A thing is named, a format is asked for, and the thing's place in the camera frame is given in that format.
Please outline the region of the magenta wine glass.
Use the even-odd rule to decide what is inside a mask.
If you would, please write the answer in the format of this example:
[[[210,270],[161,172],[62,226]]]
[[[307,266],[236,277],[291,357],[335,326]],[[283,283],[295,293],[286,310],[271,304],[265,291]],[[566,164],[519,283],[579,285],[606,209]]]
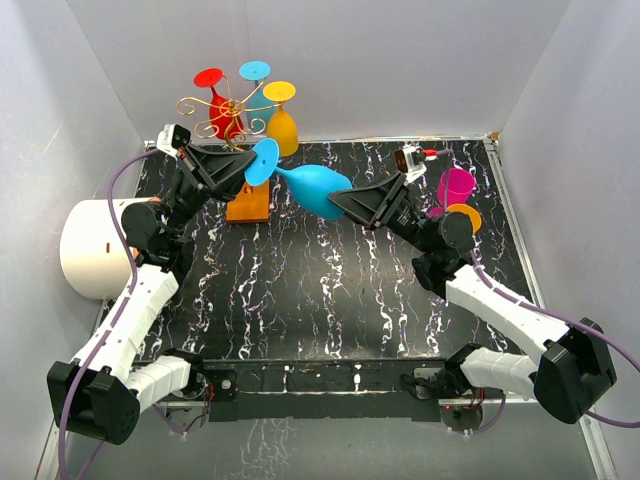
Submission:
[[[429,217],[442,214],[449,207],[456,204],[465,204],[476,187],[475,177],[461,168],[450,168],[443,173],[438,189],[437,200],[439,205],[428,211]]]

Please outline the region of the blue wine glass front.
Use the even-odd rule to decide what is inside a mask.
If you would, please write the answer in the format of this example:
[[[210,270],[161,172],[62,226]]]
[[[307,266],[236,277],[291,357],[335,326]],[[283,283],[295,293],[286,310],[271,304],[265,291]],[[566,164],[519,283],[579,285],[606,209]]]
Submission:
[[[322,165],[305,164],[291,170],[279,167],[279,145],[271,138],[260,140],[251,152],[256,157],[245,171],[245,181],[250,186],[262,185],[276,173],[285,179],[293,199],[308,212],[328,221],[345,214],[329,200],[329,196],[352,188],[351,180],[346,176]]]

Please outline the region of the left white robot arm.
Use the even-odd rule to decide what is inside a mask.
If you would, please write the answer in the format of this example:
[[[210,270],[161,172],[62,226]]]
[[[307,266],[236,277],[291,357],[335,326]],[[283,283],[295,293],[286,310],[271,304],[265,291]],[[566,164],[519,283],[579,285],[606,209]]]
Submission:
[[[46,378],[60,435],[69,432],[119,445],[141,413],[177,394],[202,396],[202,358],[171,348],[134,368],[143,340],[188,275],[194,243],[188,223],[211,200],[241,192],[253,150],[209,152],[173,147],[178,169],[163,197],[84,200],[69,213],[60,262],[70,285],[89,299],[113,305],[87,343]]]

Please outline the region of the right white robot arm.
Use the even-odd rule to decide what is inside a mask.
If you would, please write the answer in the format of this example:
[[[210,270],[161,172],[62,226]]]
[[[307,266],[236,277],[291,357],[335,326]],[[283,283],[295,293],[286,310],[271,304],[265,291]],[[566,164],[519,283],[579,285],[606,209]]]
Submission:
[[[558,320],[485,276],[472,259],[473,224],[468,215],[420,212],[401,173],[328,197],[353,222],[385,226],[421,255],[412,266],[420,285],[480,317],[512,340],[520,354],[467,344],[422,386],[439,397],[466,397],[492,388],[535,399],[555,419],[573,424],[617,381],[600,327]]]

